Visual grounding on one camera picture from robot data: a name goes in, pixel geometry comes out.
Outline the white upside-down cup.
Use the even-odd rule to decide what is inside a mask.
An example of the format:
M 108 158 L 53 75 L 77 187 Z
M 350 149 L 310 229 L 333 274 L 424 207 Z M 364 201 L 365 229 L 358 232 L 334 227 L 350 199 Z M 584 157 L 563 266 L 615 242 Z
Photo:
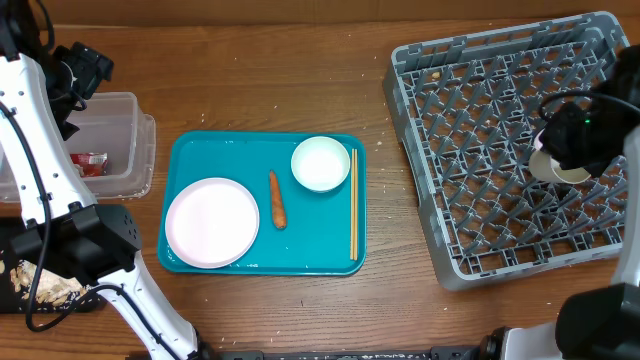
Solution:
M 559 162 L 540 150 L 533 152 L 528 168 L 537 180 L 549 183 L 579 184 L 591 177 L 583 168 L 563 170 Z

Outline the red snack wrapper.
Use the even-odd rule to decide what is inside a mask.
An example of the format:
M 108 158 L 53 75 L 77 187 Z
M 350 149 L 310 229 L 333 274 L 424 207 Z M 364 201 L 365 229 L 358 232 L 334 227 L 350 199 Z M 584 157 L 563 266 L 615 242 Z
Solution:
M 83 167 L 84 177 L 99 177 L 106 174 L 107 153 L 75 153 L 71 154 L 70 157 L 72 163 Z

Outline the white napkin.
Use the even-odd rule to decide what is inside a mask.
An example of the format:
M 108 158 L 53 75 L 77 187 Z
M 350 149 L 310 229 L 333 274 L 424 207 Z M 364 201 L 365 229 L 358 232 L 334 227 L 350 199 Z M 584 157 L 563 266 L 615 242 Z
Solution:
M 81 178 L 82 178 L 82 177 L 84 177 L 84 169 L 83 169 L 83 167 L 82 167 L 81 165 L 78 165 L 78 164 L 75 164 L 75 163 L 73 163 L 73 165 L 74 165 L 74 167 L 75 167 L 75 169 L 76 169 L 76 171 L 77 171 L 78 175 L 79 175 Z

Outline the grey dish rack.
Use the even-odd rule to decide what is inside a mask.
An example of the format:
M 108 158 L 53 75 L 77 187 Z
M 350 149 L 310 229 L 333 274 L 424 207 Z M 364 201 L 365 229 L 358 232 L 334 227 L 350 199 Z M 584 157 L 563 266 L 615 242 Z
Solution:
M 593 12 L 397 47 L 383 82 L 439 283 L 452 291 L 619 255 L 626 164 L 577 185 L 528 170 L 545 98 L 587 90 L 628 46 Z

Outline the large white round plate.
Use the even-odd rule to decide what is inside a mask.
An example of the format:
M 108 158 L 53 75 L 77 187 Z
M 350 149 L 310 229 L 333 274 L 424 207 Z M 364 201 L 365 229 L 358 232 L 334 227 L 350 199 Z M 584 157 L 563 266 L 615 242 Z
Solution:
M 184 188 L 165 216 L 165 236 L 184 263 L 216 269 L 240 259 L 253 245 L 260 212 L 253 195 L 227 178 L 206 178 Z

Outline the rice and food scraps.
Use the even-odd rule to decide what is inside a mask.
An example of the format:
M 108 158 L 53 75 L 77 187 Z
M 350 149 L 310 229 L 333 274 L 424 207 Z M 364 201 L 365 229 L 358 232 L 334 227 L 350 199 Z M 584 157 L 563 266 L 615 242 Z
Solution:
M 35 271 L 36 266 L 28 261 L 9 265 L 8 261 L 2 260 L 1 279 L 8 281 L 6 295 L 21 302 L 28 300 Z M 65 279 L 43 270 L 37 287 L 36 304 L 58 308 L 70 304 L 87 290 L 88 288 L 82 286 L 75 278 Z

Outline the small white round plate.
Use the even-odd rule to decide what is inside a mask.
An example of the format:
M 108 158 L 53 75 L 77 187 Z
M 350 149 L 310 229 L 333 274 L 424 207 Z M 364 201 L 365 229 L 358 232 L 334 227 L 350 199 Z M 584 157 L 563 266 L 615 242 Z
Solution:
M 543 134 L 543 132 L 544 130 L 540 130 L 534 138 L 533 145 L 536 151 L 541 151 L 543 148 L 543 143 L 541 141 L 541 135 Z

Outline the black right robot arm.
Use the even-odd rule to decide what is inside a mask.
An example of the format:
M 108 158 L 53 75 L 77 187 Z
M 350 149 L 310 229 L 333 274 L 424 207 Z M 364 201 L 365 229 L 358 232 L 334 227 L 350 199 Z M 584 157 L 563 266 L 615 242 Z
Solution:
M 636 359 L 639 356 L 639 48 L 618 54 L 612 75 L 588 90 L 550 95 L 564 103 L 534 140 L 529 170 L 538 180 L 579 184 L 627 161 L 622 252 L 608 287 L 568 298 L 556 321 L 496 329 L 473 359 Z

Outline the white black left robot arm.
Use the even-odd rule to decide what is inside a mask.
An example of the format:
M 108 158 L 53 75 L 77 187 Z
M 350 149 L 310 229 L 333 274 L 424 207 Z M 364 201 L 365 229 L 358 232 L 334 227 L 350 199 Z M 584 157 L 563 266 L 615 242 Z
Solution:
M 119 312 L 153 359 L 211 359 L 214 352 L 171 306 L 150 275 L 142 238 L 122 205 L 101 204 L 80 177 L 65 142 L 68 123 L 83 111 L 114 63 L 81 44 L 40 38 L 27 1 L 1 4 L 1 146 L 18 188 L 21 226 L 11 252 L 35 265 L 25 310 L 33 332 L 59 324 L 78 306 L 100 296 Z M 74 278 L 87 291 L 54 320 L 33 320 L 43 271 Z

